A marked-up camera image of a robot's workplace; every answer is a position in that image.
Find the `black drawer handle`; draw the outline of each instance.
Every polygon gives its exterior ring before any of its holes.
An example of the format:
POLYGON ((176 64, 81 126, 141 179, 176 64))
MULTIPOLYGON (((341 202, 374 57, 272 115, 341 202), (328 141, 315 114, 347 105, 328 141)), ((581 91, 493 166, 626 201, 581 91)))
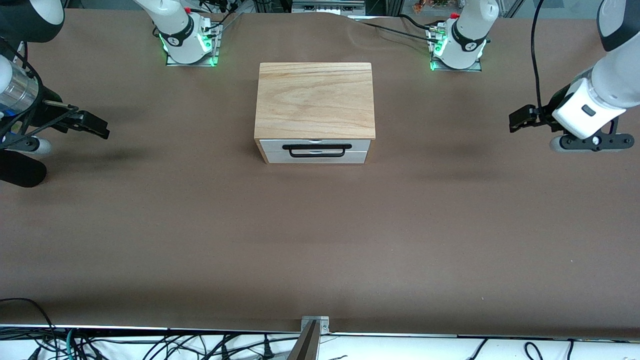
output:
POLYGON ((332 143, 332 144, 299 144, 299 145, 283 145, 283 149, 289 150, 292 158, 341 158, 347 149, 351 148, 350 143, 332 143), (294 154, 293 150, 342 150, 337 154, 294 154))

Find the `white drawer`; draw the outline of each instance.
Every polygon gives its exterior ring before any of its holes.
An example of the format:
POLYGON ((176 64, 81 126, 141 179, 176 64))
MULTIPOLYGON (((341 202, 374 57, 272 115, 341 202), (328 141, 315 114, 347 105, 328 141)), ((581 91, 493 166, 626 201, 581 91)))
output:
MULTIPOLYGON (((295 154, 308 154, 308 152, 296 151, 295 154)), ((317 154, 320 157, 316 158, 293 158, 289 151, 278 151, 278 152, 265 152, 264 154, 267 156, 267 160, 270 163, 274 164, 364 164, 364 161, 367 159, 366 151, 346 151, 344 155, 340 157, 325 157, 323 154, 328 154, 329 152, 323 151, 318 152, 317 154)))
POLYGON ((349 144, 351 148, 348 151, 368 151, 371 140, 308 140, 308 139, 286 139, 286 140, 260 140, 260 146, 264 152, 289 152, 283 149, 283 145, 332 145, 332 144, 349 144))

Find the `drawer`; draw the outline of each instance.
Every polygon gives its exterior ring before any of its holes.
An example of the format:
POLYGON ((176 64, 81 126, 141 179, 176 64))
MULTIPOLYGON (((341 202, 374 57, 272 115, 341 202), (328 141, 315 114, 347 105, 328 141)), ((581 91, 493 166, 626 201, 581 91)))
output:
POLYGON ((366 151, 293 151, 292 157, 289 151, 265 152, 270 163, 275 164, 364 164, 367 159, 366 151))
POLYGON ((260 146, 264 152, 289 152, 284 149, 285 145, 351 145, 347 151, 368 151, 371 140, 309 140, 309 139, 285 139, 285 140, 264 140, 260 139, 260 146))

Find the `blue cable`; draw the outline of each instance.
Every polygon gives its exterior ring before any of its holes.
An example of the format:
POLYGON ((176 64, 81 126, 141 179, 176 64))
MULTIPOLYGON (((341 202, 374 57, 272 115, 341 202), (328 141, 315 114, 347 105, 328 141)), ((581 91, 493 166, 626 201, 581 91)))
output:
POLYGON ((73 329, 70 329, 69 332, 67 333, 67 359, 68 360, 74 360, 74 357, 71 354, 71 333, 73 331, 74 331, 73 329))

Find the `brown tabletop surface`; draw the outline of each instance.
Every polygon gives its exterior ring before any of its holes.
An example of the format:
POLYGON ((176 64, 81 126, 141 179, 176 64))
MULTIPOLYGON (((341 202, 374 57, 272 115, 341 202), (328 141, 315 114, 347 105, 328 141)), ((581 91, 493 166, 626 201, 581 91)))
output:
MULTIPOLYGON (((369 20, 420 32, 400 19, 369 20)), ((216 68, 164 66, 144 12, 68 11, 29 60, 111 136, 42 136, 44 184, 0 184, 0 295, 54 323, 640 336, 640 146, 557 154, 509 134, 535 101, 531 20, 498 20, 482 73, 345 17, 242 15, 216 68), (371 62, 366 165, 267 165, 261 62, 371 62)), ((604 51, 592 20, 541 20, 543 100, 604 51)), ((640 109, 620 130, 640 136, 640 109)), ((0 323, 43 323, 3 305, 0 323)))

